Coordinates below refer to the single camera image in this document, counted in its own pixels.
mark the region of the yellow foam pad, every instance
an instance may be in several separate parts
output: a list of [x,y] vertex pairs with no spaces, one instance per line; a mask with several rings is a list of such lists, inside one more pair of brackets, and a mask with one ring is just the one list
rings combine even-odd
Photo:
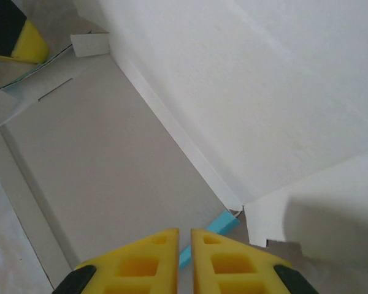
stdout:
[[279,257],[207,230],[191,230],[194,294],[289,294],[274,265]]
[[176,294],[178,229],[170,228],[88,260],[96,272],[82,294]]

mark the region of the blue foam block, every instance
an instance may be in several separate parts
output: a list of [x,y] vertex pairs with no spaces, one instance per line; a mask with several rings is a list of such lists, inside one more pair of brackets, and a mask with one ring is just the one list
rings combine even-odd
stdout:
[[[229,211],[224,211],[220,216],[218,216],[207,228],[206,230],[217,233],[219,235],[226,235],[229,233],[240,221],[236,219]],[[178,268],[182,269],[189,265],[191,262],[191,245],[185,248],[180,253],[180,260]]]

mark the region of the blue object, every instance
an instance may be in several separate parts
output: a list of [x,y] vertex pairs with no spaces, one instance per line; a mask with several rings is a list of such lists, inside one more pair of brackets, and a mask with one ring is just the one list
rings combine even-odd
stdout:
[[[224,211],[220,216],[218,216],[207,228],[206,230],[217,233],[219,235],[226,235],[233,228],[235,228],[240,221],[236,219],[229,211]],[[180,253],[179,269],[182,269],[189,265],[191,262],[191,245],[185,248],[182,253]]]

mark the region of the yellow sponge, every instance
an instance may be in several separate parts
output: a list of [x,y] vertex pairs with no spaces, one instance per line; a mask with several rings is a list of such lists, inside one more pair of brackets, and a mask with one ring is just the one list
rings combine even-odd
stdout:
[[290,294],[274,270],[290,264],[202,229],[191,230],[194,294]]
[[82,294],[176,294],[178,229],[170,228],[88,260],[96,267]]

